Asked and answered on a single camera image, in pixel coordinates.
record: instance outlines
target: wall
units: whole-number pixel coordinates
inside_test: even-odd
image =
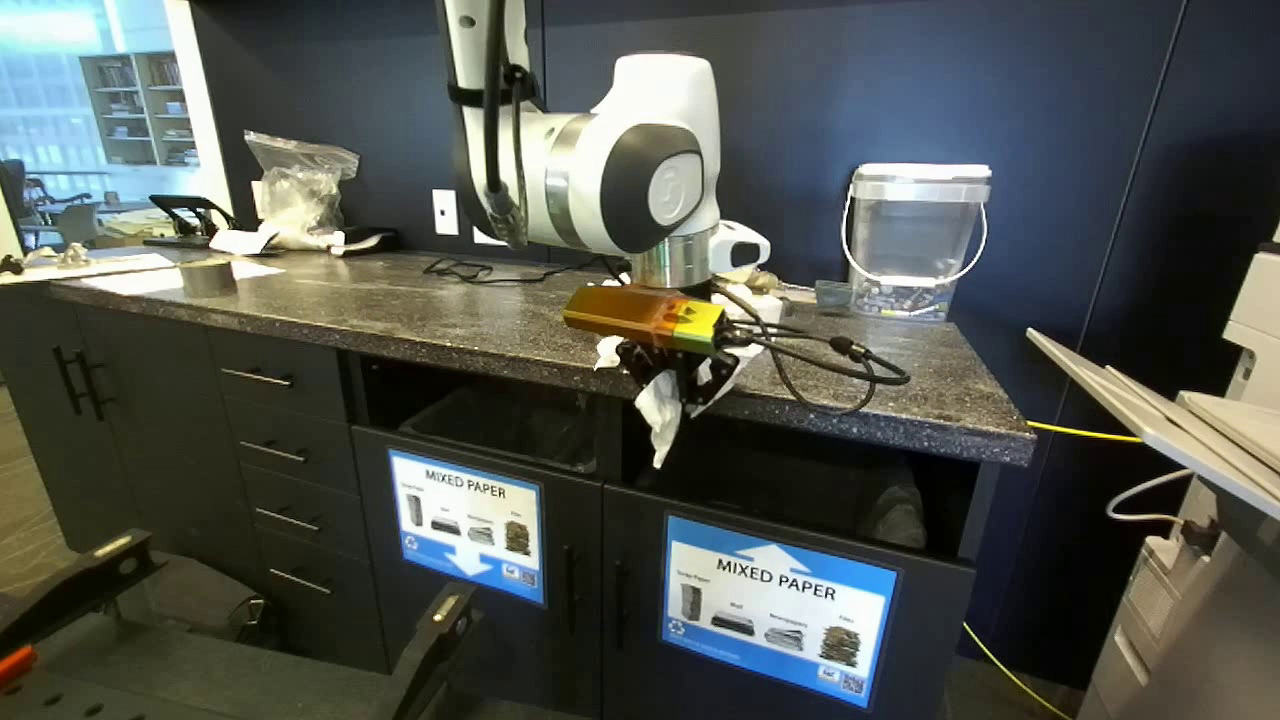
[[[450,182],[444,46],[431,0],[201,2],[237,208],[246,127],[366,154],[355,225],[411,244]],[[794,279],[845,275],[842,190],[864,158],[998,167],[991,247],[957,320],[1016,405],[1106,423],[1019,341],[1030,324],[1162,388],[1213,388],[1221,316],[1280,208],[1280,28],[1271,0],[541,0],[551,108],[588,108],[615,53],[705,53],[721,76],[723,208]],[[1011,665],[1089,679],[1142,528],[1106,500],[1162,465],[1142,448],[1045,440],[1005,471],[972,604]]]

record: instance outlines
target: cabinet door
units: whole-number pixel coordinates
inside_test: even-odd
[[[258,541],[208,365],[204,328],[149,316],[94,316],[97,391],[145,528],[246,585]]]
[[[543,604],[481,587],[481,622],[457,648],[452,679],[475,695],[599,714],[599,489],[481,452],[355,429],[360,500],[394,658],[416,615],[452,581],[401,557],[394,448],[537,489]]]
[[[879,635],[879,672],[874,707],[828,699],[820,692],[767,679],[762,672],[697,656],[664,645],[667,622],[667,517],[762,534],[764,543],[794,543],[845,560],[864,560],[896,571],[896,598]],[[604,489],[604,714],[941,714],[941,692],[960,638],[972,569],[941,564],[876,543],[837,541],[784,523],[745,520],[677,502],[629,489]]]
[[[0,365],[70,547],[90,551],[132,528],[111,433],[85,388],[80,311],[46,287],[4,287]]]

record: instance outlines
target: floor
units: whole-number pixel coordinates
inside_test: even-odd
[[[66,569],[71,551],[51,520],[25,429],[0,383],[0,594],[35,587]],[[1058,707],[1077,707],[1081,692],[1035,682]],[[1045,720],[1000,672],[957,656],[945,720]]]

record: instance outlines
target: cabinet drawer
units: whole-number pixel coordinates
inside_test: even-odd
[[[260,532],[260,551],[265,590],[284,606],[288,648],[355,667],[383,667],[367,564],[277,532]]]
[[[250,511],[260,532],[279,532],[301,543],[366,557],[355,500],[270,467],[246,467],[246,484]]]
[[[344,417],[340,365],[328,347],[218,333],[212,368],[229,400]]]
[[[306,420],[260,405],[229,405],[239,467],[273,467],[291,480],[355,493],[344,423]]]

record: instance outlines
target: drawer handle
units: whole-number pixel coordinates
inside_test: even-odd
[[[250,383],[270,383],[270,388],[291,388],[291,375],[273,375],[273,371],[254,371],[254,368],[219,368],[223,375],[250,381]]]
[[[277,448],[277,445],[239,440],[239,448],[273,456],[273,461],[284,461],[284,465],[307,465],[306,452],[288,452],[288,448]]]
[[[301,517],[288,517],[288,511],[277,511],[277,506],[260,506],[260,502],[254,511],[265,517],[265,520],[277,520],[277,523],[288,523],[288,528],[322,534],[322,523],[314,523],[314,520],[301,520]]]
[[[284,585],[306,587],[306,590],[333,594],[333,587],[328,587],[328,585],[315,585],[315,581],[291,575],[291,571],[284,571],[284,569],[270,569],[270,571],[273,571],[277,581],[284,581]]]

